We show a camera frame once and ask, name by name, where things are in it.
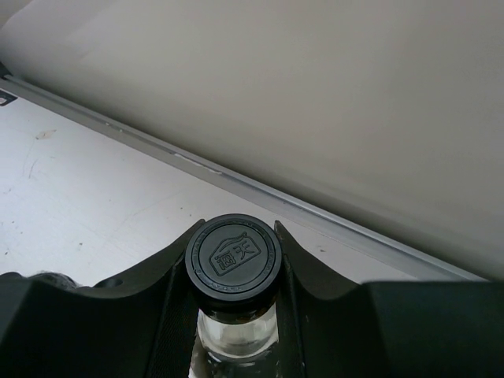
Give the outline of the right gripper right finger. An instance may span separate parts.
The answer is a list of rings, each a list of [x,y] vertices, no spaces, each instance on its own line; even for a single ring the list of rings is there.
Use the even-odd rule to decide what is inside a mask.
[[[500,282],[355,283],[281,224],[276,304],[285,377],[500,377]]]

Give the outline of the tall red label sauce bottle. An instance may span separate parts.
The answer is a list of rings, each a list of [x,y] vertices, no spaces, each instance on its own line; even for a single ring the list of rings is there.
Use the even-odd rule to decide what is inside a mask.
[[[276,317],[282,249],[245,214],[214,217],[191,237],[185,266],[198,305],[191,377],[279,377]]]

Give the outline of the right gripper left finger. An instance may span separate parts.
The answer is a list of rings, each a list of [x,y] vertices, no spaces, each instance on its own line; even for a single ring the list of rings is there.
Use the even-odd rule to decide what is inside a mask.
[[[2,274],[2,376],[187,376],[198,304],[185,250],[195,233],[92,287]]]

